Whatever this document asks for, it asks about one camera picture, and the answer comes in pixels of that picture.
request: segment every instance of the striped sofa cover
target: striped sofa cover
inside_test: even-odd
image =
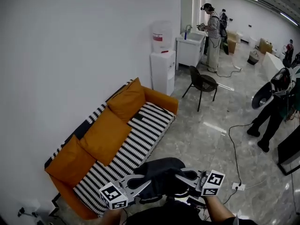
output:
[[[53,153],[45,163],[45,168],[74,134],[81,139],[105,108],[106,103],[98,107]],[[101,217],[106,205],[101,200],[98,190],[110,181],[120,180],[132,174],[133,170],[149,157],[174,119],[175,115],[172,112],[146,102],[127,123],[132,129],[112,162],[105,167],[96,161],[85,177],[73,188],[77,197]]]

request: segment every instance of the sink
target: sink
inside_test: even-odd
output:
[[[177,55],[176,69],[179,64],[196,67],[203,56],[205,37],[207,34],[203,31],[191,32],[187,34],[184,40],[184,33],[177,37]]]
[[[201,41],[203,39],[203,35],[191,32],[187,34],[187,39]]]

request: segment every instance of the faucet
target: faucet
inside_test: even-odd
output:
[[[192,25],[187,25],[185,32],[190,33],[192,28],[193,28]]]
[[[185,33],[184,33],[184,40],[187,39],[187,34],[191,32],[191,29],[192,29],[192,25],[187,25],[186,26],[186,30],[185,30]]]

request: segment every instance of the black shoe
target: black shoe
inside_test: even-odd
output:
[[[264,151],[264,152],[268,152],[270,151],[269,148],[269,142],[266,142],[264,140],[260,140],[257,145]]]
[[[217,73],[217,71],[213,70],[212,68],[210,68],[210,66],[208,66],[207,71],[211,72],[211,73]]]
[[[248,129],[247,133],[254,137],[259,137],[261,135],[261,133],[258,131],[258,129],[253,126]]]

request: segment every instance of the white desk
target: white desk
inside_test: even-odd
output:
[[[266,55],[264,56],[262,62],[262,66],[268,77],[268,81],[270,81],[273,78],[273,76],[277,72],[279,72],[280,69],[284,68],[282,61],[278,57],[272,55],[269,52],[266,52]]]

